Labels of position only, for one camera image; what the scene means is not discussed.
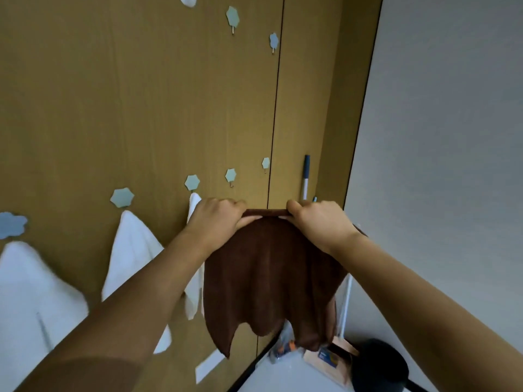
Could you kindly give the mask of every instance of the wooden wardrobe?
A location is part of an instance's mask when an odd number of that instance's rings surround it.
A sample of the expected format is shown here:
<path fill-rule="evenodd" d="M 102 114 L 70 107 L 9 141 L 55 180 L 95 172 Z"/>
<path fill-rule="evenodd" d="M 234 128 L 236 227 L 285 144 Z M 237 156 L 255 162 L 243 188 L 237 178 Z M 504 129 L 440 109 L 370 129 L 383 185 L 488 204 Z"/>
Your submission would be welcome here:
<path fill-rule="evenodd" d="M 0 212 L 29 218 L 17 239 L 94 306 L 122 213 L 114 189 L 131 189 L 128 209 L 162 244 L 186 222 L 189 174 L 202 197 L 282 208 L 310 154 L 312 198 L 342 2 L 0 0 Z M 230 360 L 196 385 L 215 349 L 205 320 L 187 320 L 182 298 L 169 326 L 138 390 L 224 392 L 270 339 L 241 325 Z"/>

